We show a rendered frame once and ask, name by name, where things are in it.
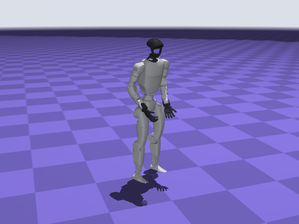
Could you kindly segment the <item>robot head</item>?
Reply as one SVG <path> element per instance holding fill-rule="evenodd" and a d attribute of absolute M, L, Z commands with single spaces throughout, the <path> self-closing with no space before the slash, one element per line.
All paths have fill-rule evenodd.
<path fill-rule="evenodd" d="M 146 59 L 148 60 L 149 58 L 151 58 L 153 60 L 149 60 L 149 61 L 154 63 L 157 62 L 158 59 L 156 58 L 158 58 L 161 54 L 162 47 L 164 46 L 163 43 L 157 38 L 151 38 L 147 41 L 147 46 L 151 48 L 151 54 Z M 160 49 L 158 54 L 154 53 L 155 49 Z"/>

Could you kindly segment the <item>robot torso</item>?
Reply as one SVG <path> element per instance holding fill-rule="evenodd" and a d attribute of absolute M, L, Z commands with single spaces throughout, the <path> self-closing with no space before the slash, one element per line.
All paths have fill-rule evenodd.
<path fill-rule="evenodd" d="M 148 60 L 145 58 L 141 62 L 145 63 L 144 72 L 140 74 L 138 78 L 138 84 L 140 86 L 140 90 L 145 92 L 142 100 L 148 107 L 149 111 L 153 111 L 156 108 L 156 100 L 153 98 L 154 93 L 158 91 L 162 76 L 164 72 L 164 61 L 158 57 L 157 62 L 151 62 L 149 60 L 153 60 L 149 58 Z"/>

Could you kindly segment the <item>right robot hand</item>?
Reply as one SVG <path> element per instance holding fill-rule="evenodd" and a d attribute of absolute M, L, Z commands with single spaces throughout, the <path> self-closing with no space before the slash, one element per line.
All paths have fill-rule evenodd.
<path fill-rule="evenodd" d="M 147 118 L 149 118 L 150 121 L 152 121 L 152 122 L 158 121 L 158 119 L 157 119 L 158 116 L 155 117 L 155 116 L 151 115 L 151 113 L 154 113 L 154 112 L 149 111 L 148 107 L 144 103 L 141 103 L 141 107 L 142 107 L 142 112 L 145 113 L 145 115 L 147 116 Z"/>

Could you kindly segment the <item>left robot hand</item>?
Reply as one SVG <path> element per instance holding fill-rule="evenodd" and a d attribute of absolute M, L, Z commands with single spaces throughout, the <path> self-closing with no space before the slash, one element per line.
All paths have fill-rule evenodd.
<path fill-rule="evenodd" d="M 169 101 L 169 100 L 168 100 Z M 173 115 L 173 117 L 175 116 L 174 114 L 173 114 L 173 112 L 172 111 L 174 111 L 174 112 L 177 112 L 177 111 L 175 111 L 171 106 L 170 106 L 170 102 L 169 103 L 167 103 L 167 104 L 164 104 L 164 102 L 163 102 L 163 105 L 164 105 L 164 113 L 165 113 L 165 117 L 167 118 L 167 115 L 168 115 L 168 118 L 172 118 L 172 115 Z M 172 113 L 172 115 L 171 115 L 171 113 Z M 169 117 L 169 114 L 170 114 L 170 117 Z"/>

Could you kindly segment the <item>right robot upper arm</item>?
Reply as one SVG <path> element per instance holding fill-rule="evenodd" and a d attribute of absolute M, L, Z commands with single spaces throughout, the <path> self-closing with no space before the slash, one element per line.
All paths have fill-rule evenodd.
<path fill-rule="evenodd" d="M 137 87 L 135 86 L 135 83 L 138 81 L 140 74 L 144 72 L 145 65 L 146 65 L 145 63 L 140 62 L 140 63 L 136 63 L 133 66 L 133 72 L 130 77 L 128 86 L 130 85 L 133 86 L 134 91 L 137 91 Z"/>

